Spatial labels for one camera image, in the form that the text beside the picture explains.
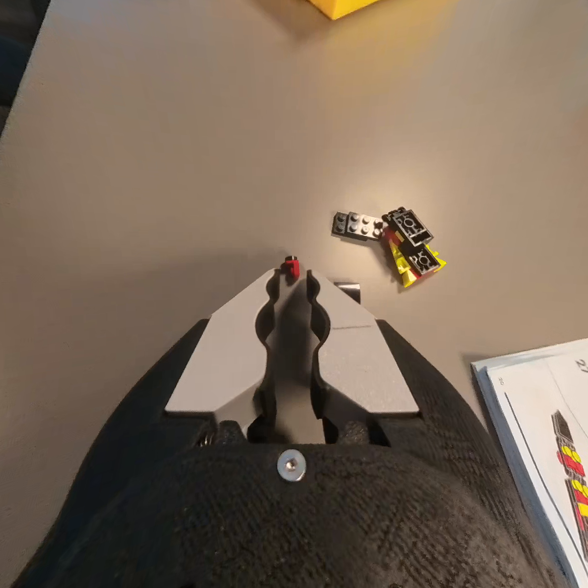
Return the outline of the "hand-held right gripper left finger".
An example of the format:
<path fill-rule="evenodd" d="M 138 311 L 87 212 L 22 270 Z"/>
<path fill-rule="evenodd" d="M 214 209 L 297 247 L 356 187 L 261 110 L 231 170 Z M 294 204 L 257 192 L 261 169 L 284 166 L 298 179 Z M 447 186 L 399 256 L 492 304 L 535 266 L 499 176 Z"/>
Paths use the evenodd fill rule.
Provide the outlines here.
<path fill-rule="evenodd" d="M 234 421 L 245 436 L 275 427 L 268 337 L 280 281 L 280 271 L 269 270 L 210 316 L 165 406 L 168 415 Z"/>

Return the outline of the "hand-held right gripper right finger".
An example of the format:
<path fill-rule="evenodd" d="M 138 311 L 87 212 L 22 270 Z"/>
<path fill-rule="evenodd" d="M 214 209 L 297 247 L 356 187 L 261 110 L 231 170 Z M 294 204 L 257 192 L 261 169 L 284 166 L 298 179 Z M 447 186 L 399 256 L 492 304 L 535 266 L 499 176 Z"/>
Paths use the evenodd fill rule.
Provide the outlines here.
<path fill-rule="evenodd" d="M 410 419 L 420 409 L 377 319 L 353 296 L 318 272 L 306 274 L 312 354 L 311 403 L 326 443 L 336 443 L 349 423 L 367 436 L 380 420 Z"/>

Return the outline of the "red yellow black brick assembly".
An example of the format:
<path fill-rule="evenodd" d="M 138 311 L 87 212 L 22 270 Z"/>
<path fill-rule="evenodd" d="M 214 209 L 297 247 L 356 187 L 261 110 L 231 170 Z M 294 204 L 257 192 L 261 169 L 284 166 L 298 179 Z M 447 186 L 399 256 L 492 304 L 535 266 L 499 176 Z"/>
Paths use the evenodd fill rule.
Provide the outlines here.
<path fill-rule="evenodd" d="M 392 253 L 404 288 L 409 288 L 445 266 L 446 261 L 430 247 L 433 235 L 412 209 L 400 207 L 382 216 L 383 240 Z"/>

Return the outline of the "yellow plastic bin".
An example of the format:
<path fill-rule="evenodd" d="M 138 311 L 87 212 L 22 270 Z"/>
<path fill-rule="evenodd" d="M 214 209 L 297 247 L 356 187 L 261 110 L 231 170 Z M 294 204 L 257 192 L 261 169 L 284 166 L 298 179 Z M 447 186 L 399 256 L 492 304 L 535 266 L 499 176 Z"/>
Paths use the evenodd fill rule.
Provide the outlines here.
<path fill-rule="evenodd" d="M 324 16 L 331 21 L 336 21 L 352 13 L 360 11 L 365 7 L 371 6 L 378 1 L 315 1 L 311 0 L 308 3 L 312 4 Z"/>

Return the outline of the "open instruction booklet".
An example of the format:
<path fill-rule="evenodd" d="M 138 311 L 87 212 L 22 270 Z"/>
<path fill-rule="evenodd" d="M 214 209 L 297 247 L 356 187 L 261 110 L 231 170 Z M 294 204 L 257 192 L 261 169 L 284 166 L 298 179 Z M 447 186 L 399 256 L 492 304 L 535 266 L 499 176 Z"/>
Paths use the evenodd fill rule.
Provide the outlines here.
<path fill-rule="evenodd" d="M 471 367 L 541 542 L 570 587 L 587 587 L 587 339 Z"/>

